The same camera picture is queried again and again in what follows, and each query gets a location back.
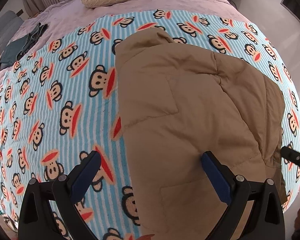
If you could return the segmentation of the tan puffer jacket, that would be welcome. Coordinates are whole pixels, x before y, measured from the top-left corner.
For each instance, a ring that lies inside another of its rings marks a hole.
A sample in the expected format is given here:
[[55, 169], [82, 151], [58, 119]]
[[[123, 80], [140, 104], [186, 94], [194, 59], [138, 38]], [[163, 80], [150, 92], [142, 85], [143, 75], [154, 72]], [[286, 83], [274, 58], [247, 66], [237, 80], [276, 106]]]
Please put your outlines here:
[[138, 31], [115, 48], [119, 115], [144, 235], [204, 239], [225, 204], [200, 158], [211, 151], [234, 174], [271, 178], [287, 201], [281, 171], [278, 85], [242, 59], [181, 44], [165, 31]]

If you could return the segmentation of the blue striped monkey blanket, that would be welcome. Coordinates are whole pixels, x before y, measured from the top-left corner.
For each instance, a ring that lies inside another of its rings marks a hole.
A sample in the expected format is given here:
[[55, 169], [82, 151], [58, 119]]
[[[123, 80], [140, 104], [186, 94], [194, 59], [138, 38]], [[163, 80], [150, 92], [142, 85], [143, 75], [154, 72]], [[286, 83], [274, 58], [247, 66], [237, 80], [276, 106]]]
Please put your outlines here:
[[[250, 22], [184, 10], [109, 15], [14, 63], [0, 87], [0, 214], [15, 231], [28, 182], [68, 175], [91, 151], [101, 167], [75, 208], [97, 239], [144, 235], [119, 115], [115, 48], [157, 28], [174, 42], [242, 59], [283, 93], [282, 146], [300, 152], [300, 100], [276, 48]], [[300, 167], [281, 158], [287, 210], [300, 191]]]

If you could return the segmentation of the dark blue jeans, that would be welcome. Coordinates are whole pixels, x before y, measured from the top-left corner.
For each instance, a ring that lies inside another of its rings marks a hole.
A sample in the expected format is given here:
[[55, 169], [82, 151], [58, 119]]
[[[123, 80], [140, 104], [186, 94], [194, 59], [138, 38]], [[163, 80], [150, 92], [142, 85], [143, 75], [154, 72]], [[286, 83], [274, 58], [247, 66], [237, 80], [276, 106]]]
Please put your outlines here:
[[12, 65], [20, 60], [38, 42], [48, 26], [39, 22], [30, 33], [11, 42], [3, 51], [0, 63]]

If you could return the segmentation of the grey upholstered headboard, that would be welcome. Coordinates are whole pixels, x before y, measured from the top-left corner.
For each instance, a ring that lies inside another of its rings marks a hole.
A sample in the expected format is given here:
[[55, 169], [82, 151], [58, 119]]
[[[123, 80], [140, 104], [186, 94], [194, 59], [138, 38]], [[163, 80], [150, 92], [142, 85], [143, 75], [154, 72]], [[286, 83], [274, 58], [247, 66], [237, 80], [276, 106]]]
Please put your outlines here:
[[0, 17], [0, 52], [23, 24], [23, 20], [15, 12], [9, 10]]

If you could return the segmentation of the lavender bed sheet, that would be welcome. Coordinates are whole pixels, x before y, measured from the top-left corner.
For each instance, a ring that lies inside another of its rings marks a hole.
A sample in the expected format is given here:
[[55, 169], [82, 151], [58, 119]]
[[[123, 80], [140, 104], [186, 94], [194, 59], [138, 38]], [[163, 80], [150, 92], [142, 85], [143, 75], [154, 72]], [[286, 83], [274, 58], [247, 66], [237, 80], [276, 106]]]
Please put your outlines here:
[[86, 8], [81, 0], [66, 0], [48, 7], [37, 17], [26, 20], [12, 37], [14, 40], [30, 32], [34, 26], [47, 23], [48, 29], [31, 51], [37, 51], [57, 38], [84, 27], [105, 15], [126, 14], [147, 10], [186, 10], [200, 14], [216, 15], [246, 22], [247, 18], [226, 0], [131, 0], [109, 7]]

